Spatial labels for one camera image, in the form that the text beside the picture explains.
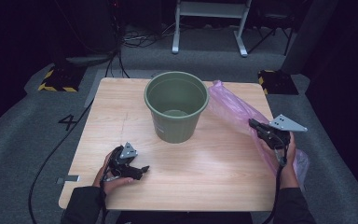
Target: pink plastic bag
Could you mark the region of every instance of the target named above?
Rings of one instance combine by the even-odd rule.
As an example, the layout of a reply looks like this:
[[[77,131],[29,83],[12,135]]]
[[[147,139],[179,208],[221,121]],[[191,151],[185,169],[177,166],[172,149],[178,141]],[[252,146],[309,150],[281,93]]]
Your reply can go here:
[[[269,120],[264,117],[259,111],[254,109],[251,105],[238,98],[231,91],[223,86],[223,82],[216,80],[213,86],[208,88],[210,93],[210,100],[208,109],[216,116],[224,119],[231,126],[240,133],[251,135],[257,150],[267,164],[273,174],[277,174],[277,169],[270,160],[270,156],[261,145],[260,139],[257,137],[255,129],[249,126],[249,119],[256,119],[261,123],[269,123]],[[297,180],[303,189],[303,183],[310,163],[307,154],[297,149],[294,161]]]

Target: chair leg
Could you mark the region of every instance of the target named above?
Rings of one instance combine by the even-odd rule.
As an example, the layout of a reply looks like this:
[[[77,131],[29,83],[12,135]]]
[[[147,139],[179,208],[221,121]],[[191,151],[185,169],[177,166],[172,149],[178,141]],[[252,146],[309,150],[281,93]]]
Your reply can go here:
[[[286,48],[284,49],[284,56],[286,56],[287,54],[287,50],[289,49],[289,45],[290,45],[290,40],[292,39],[292,35],[293,35],[293,27],[290,28],[290,34],[289,34],[289,37],[288,37],[288,40],[287,40],[287,44],[286,44]]]
[[[271,30],[266,36],[264,36],[260,41],[258,41],[257,44],[255,44],[249,51],[248,54],[251,53],[257,46],[259,46],[267,37],[269,37],[272,33],[274,33],[275,30]]]

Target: gray carpet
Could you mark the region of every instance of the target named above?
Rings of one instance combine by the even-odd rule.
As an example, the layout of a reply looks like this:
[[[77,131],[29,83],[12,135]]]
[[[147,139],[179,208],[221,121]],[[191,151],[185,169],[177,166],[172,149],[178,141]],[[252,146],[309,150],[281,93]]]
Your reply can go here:
[[[248,48],[260,38],[252,30],[246,30],[243,37]],[[285,37],[278,32],[242,58],[232,30],[187,30],[181,34],[177,55],[171,54],[170,35],[147,48],[123,47],[122,62],[130,77],[151,78],[160,71],[177,70],[203,80],[255,83],[259,70],[281,67],[284,46]],[[79,92],[38,91],[51,67],[48,64],[24,87],[27,96],[0,118],[0,223],[32,223],[27,206],[31,184],[43,161],[67,134],[66,125],[58,121],[68,115],[79,119],[96,90],[94,81],[104,76],[106,66],[89,67]],[[121,76],[117,59],[108,76],[112,75]],[[267,99],[274,116],[284,114],[309,129],[296,134],[296,143],[310,157],[304,192],[310,211],[318,223],[358,223],[358,183],[304,94],[308,79],[292,78],[299,95],[267,95]],[[68,173],[86,118],[87,114],[51,156],[36,182],[32,206],[38,223],[60,222],[62,185],[56,180]],[[261,223],[268,214],[252,213],[254,223]],[[114,223],[116,215],[110,214],[107,223]]]

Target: wooden table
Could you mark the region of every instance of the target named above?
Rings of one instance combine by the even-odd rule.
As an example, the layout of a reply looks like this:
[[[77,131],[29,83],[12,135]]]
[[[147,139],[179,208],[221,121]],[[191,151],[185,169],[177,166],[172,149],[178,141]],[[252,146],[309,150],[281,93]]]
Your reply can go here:
[[[149,79],[104,78],[59,200],[69,202],[76,187],[92,184],[105,156],[130,142],[138,151],[131,166],[150,165],[140,181],[115,190],[108,209],[159,211],[270,211],[275,178],[258,154],[251,136],[236,132],[208,109],[194,135],[184,143],[160,140],[145,105]],[[212,82],[205,82],[209,87]],[[226,88],[272,119],[258,84],[224,83]]]

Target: green bucket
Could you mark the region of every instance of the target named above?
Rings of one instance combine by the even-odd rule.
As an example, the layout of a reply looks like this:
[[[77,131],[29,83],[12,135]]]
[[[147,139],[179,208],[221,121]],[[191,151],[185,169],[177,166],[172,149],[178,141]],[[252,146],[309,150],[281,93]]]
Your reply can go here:
[[[205,84],[189,73],[160,74],[145,88],[156,134],[168,143],[182,143],[193,135],[208,101]]]

